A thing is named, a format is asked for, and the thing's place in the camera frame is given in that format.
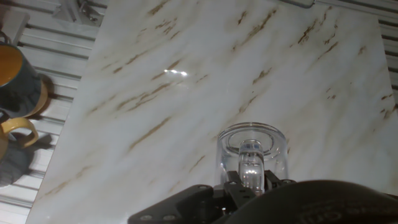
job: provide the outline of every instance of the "clear plastic cup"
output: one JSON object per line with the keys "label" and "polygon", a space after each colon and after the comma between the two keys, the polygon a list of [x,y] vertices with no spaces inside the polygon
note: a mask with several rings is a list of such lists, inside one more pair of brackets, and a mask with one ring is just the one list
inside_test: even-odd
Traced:
{"label": "clear plastic cup", "polygon": [[230,126],[218,135],[216,184],[228,181],[227,172],[233,170],[257,195],[264,192],[264,170],[272,171],[280,180],[288,179],[285,136],[261,123]]}

